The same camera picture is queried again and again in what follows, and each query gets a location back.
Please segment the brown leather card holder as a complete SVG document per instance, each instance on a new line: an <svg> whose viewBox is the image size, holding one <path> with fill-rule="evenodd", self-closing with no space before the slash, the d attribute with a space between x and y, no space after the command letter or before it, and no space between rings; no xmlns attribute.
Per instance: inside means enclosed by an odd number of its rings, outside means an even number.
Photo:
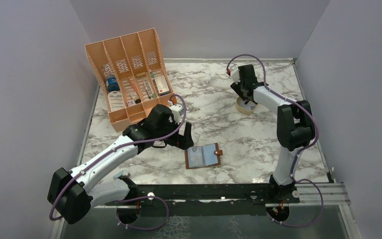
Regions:
<svg viewBox="0 0 382 239"><path fill-rule="evenodd" d="M221 164L222 155L223 151L218 143L190 147L185 150L186 169L218 166Z"/></svg>

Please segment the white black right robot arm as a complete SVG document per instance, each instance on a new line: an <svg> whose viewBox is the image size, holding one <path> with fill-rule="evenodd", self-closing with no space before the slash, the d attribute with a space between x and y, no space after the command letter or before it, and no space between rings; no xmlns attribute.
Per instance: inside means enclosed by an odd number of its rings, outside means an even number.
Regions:
<svg viewBox="0 0 382 239"><path fill-rule="evenodd" d="M243 104L263 105L277 116L276 132L281 152L269 179L267 196L278 203L294 190L294 174L300 155L316 136L310 104L287 98L266 82L259 82L252 64L227 69L226 73L233 80L231 88Z"/></svg>

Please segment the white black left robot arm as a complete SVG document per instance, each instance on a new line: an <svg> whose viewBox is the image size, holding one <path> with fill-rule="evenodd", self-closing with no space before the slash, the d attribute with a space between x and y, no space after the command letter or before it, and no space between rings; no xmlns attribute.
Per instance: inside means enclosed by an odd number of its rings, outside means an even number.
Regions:
<svg viewBox="0 0 382 239"><path fill-rule="evenodd" d="M157 104L150 114L129 125L113 144L90 161L70 170L61 167L52 176L47 200L52 207L52 221L65 219L74 224L95 205L92 190L108 173L125 161L137 156L156 141L186 150L194 145L191 123L186 122L185 104Z"/></svg>

